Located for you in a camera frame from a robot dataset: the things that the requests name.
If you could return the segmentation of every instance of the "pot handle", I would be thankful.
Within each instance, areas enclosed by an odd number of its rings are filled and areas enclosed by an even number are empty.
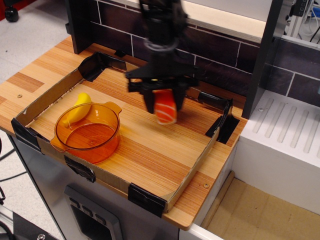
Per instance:
[[[50,144],[55,150],[57,150],[60,153],[64,153],[65,151],[67,151],[69,149],[66,145],[64,145],[62,142],[60,142],[60,140],[58,139],[58,137],[56,135],[54,135],[54,137],[50,141]]]
[[[119,115],[119,113],[121,113],[122,111],[122,108],[119,107],[117,104],[115,104],[114,102],[112,101],[108,101],[106,103],[103,104],[105,107],[113,110],[115,112],[115,114]]]

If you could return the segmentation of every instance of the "gray floor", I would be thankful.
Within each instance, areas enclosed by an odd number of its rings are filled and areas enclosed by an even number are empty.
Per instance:
[[[19,11],[17,22],[0,21],[0,84],[68,37],[67,22],[64,0],[37,0]],[[13,147],[3,131],[0,138],[3,156]],[[0,180],[24,171],[16,153],[0,161]],[[62,239],[27,174],[0,182],[0,186],[6,208]]]

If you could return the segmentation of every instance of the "black wheel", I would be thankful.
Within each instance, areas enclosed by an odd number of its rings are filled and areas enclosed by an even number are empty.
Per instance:
[[[4,11],[4,15],[5,15],[5,19],[8,22],[16,22],[19,19],[18,10],[13,6],[6,8]]]

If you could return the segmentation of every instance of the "yellow toy banana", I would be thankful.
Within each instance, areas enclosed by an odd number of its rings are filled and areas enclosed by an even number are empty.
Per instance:
[[[87,103],[91,103],[91,98],[90,96],[85,93],[82,92],[78,95],[78,100],[75,102],[75,104],[73,105],[78,106],[80,104],[87,104]],[[85,105],[85,106],[80,106],[77,107],[75,109],[72,109],[66,116],[66,119],[63,120],[63,125],[67,128],[69,127],[71,124],[76,123],[78,121],[80,121],[81,119],[83,119],[87,113],[90,110],[91,105]]]

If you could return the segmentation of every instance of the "cardboard floor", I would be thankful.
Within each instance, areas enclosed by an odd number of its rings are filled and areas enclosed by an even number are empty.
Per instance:
[[[320,215],[234,178],[207,230],[224,240],[320,240]]]

